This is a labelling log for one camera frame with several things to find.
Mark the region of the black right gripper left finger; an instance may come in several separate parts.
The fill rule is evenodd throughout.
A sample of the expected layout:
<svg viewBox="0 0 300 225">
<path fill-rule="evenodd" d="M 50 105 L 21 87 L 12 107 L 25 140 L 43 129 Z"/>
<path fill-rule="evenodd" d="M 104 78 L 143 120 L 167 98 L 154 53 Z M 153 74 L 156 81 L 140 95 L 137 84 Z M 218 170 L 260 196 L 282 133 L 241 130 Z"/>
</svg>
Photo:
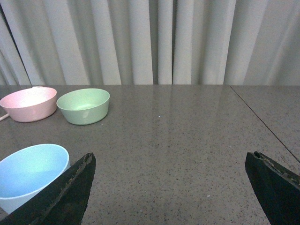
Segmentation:
<svg viewBox="0 0 300 225">
<path fill-rule="evenodd" d="M 94 154 L 84 155 L 0 223 L 2 225 L 80 225 L 87 209 L 95 170 Z"/>
</svg>

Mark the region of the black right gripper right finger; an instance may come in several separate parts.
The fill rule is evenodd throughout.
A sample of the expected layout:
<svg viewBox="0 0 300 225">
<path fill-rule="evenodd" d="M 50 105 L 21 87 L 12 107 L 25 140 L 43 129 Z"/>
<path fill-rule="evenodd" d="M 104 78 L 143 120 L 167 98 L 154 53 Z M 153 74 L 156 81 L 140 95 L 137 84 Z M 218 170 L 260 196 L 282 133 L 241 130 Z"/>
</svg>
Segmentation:
<svg viewBox="0 0 300 225">
<path fill-rule="evenodd" d="M 269 223 L 300 223 L 300 176 L 260 152 L 248 152 L 245 170 Z"/>
</svg>

